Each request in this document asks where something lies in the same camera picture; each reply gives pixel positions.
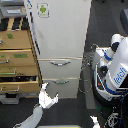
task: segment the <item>white panel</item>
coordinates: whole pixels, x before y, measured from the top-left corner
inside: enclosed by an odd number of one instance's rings
[[[91,0],[30,0],[41,54],[38,58],[83,56]],[[38,15],[37,4],[47,3],[49,17]]]
[[[79,77],[82,59],[38,61],[42,78]]]
[[[53,98],[57,93],[59,94],[59,99],[63,98],[77,98],[79,79],[65,79],[68,81],[65,84],[57,84],[53,81],[58,81],[57,79],[43,80],[44,83],[50,83],[46,89],[47,93],[51,98]]]

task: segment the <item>wooden cabinet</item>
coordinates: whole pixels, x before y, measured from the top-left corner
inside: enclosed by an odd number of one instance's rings
[[[41,75],[30,31],[12,31],[12,21],[14,19],[10,18],[6,31],[0,31],[0,94],[31,96],[35,93],[36,96]]]

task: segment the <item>open drawer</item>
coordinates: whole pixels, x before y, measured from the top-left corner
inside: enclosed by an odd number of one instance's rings
[[[38,75],[36,65],[0,67],[0,77],[35,76]]]
[[[2,31],[0,32],[0,49],[31,48],[28,32]]]
[[[40,87],[37,76],[29,81],[0,82],[0,93],[28,93],[39,91]]]
[[[35,65],[31,49],[26,50],[0,50],[1,66],[27,66]]]

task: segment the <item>blue logo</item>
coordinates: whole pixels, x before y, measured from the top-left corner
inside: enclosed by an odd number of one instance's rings
[[[115,82],[119,85],[123,78],[125,77],[126,70],[124,68],[120,68],[120,72],[117,74],[117,77],[114,78]]]

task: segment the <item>white robot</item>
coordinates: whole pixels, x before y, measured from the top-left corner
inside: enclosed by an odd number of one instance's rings
[[[39,104],[34,107],[33,114],[24,122],[16,124],[13,128],[36,128],[37,124],[42,118],[43,109],[48,109],[58,102],[58,94],[56,94],[53,99],[48,96],[48,94],[46,93],[47,86],[48,83],[42,84],[42,88],[39,94]]]
[[[114,34],[111,47],[96,48],[92,69],[94,94],[102,103],[117,105],[128,90],[128,37]]]

